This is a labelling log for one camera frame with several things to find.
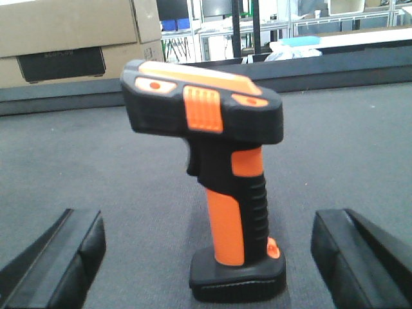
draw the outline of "orange button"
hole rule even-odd
[[[213,133],[223,132],[220,95],[216,90],[186,86],[183,89],[183,99],[189,129]]]
[[[138,77],[135,86],[143,91],[155,93],[169,93],[177,87],[173,82],[165,82],[164,80],[147,79],[145,77]]]
[[[248,97],[246,95],[233,94],[232,98],[242,105],[253,106],[255,108],[261,108],[269,104],[268,100],[263,98]]]

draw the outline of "cardboard box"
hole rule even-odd
[[[131,59],[163,61],[161,37],[156,0],[0,5],[0,88],[118,78]]]
[[[329,16],[362,13],[365,0],[328,0]]]
[[[381,0],[366,0],[365,1],[365,7],[367,8],[376,8],[377,6],[380,6]]]

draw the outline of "orange panel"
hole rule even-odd
[[[253,106],[255,108],[261,108],[269,104],[268,100],[263,98],[254,98],[254,97],[247,97],[246,95],[236,95],[233,94],[232,98],[234,98],[238,103],[246,106]]]
[[[262,147],[232,153],[232,172],[239,177],[255,177],[263,173]]]
[[[177,87],[173,82],[165,82],[164,80],[146,79],[138,77],[135,86],[143,91],[155,93],[169,93]]]
[[[281,251],[277,246],[276,240],[271,237],[268,237],[268,246],[267,246],[268,256],[272,259],[279,259],[281,256]]]
[[[189,129],[222,133],[220,95],[216,90],[186,86],[183,89]]]
[[[250,95],[262,94],[262,91],[250,78],[242,75],[155,61],[144,62],[139,66],[139,71],[155,77],[168,77],[184,82],[193,82],[195,84],[248,93]]]
[[[206,189],[216,261],[230,266],[245,262],[239,203],[231,196]]]

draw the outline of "blue bin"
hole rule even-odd
[[[191,27],[191,23],[189,18],[181,18],[178,19],[178,30],[189,29]]]
[[[176,21],[162,21],[163,31],[175,31],[176,30]]]

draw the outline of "scanner grip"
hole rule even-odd
[[[210,138],[197,149],[198,181],[206,188],[215,258],[253,264],[268,256],[268,211],[261,145]]]

